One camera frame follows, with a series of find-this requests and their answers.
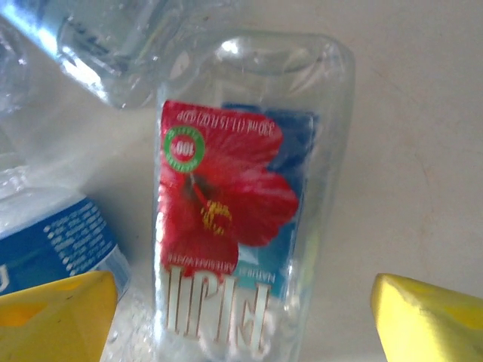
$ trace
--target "flower stamen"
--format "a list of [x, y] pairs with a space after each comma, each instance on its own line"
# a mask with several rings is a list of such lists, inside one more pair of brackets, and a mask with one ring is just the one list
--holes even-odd
[[222, 236], [232, 223], [232, 214], [228, 206], [208, 200], [201, 210], [203, 225], [205, 229], [212, 231], [215, 235]]

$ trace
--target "clear plastic bottle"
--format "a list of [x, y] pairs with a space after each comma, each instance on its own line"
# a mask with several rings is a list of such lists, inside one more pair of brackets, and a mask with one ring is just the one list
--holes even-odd
[[132, 108], [149, 100], [163, 47], [203, 3], [211, 1], [2, 0], [0, 15], [103, 102]]
[[157, 360], [294, 362], [352, 116], [352, 52], [323, 35], [207, 32], [161, 72]]
[[114, 274], [119, 298], [129, 265], [92, 200], [60, 187], [30, 187], [0, 131], [0, 296], [89, 272]]
[[22, 39], [0, 20], [0, 118], [26, 102], [29, 86], [29, 64]]

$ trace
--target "white surface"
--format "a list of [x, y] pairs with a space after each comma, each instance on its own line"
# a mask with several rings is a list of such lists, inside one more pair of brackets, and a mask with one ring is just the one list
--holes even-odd
[[[376, 273], [483, 297], [483, 2], [257, 4], [245, 24], [334, 35], [358, 67], [300, 360], [385, 361], [369, 308]], [[5, 130], [36, 183], [98, 201], [148, 287], [154, 109], [110, 109], [32, 57], [38, 92]]]

